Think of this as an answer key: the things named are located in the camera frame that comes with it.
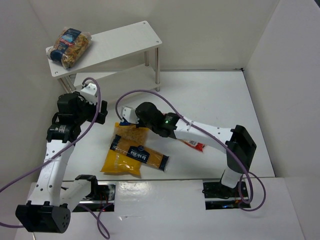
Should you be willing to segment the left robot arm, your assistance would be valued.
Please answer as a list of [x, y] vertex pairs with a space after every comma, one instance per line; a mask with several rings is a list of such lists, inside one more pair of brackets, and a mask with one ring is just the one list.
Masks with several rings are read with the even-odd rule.
[[26, 204], [17, 206], [15, 215], [31, 233], [64, 233], [71, 213], [86, 197], [98, 195], [98, 180], [94, 175], [81, 174], [66, 190], [62, 190], [65, 171], [75, 145], [87, 133], [81, 125], [88, 121], [104, 124], [108, 103], [94, 93], [89, 100], [79, 92], [59, 96], [58, 111], [47, 130], [46, 155], [36, 186]]

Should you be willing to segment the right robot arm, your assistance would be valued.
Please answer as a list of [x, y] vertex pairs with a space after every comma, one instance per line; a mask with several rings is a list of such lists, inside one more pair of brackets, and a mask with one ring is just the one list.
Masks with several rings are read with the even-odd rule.
[[163, 138], [191, 140], [213, 147], [226, 154], [226, 168], [220, 184], [236, 188], [240, 178], [248, 173], [257, 145], [242, 125], [221, 128], [183, 118], [177, 113], [161, 113], [151, 102], [136, 109], [139, 122]]

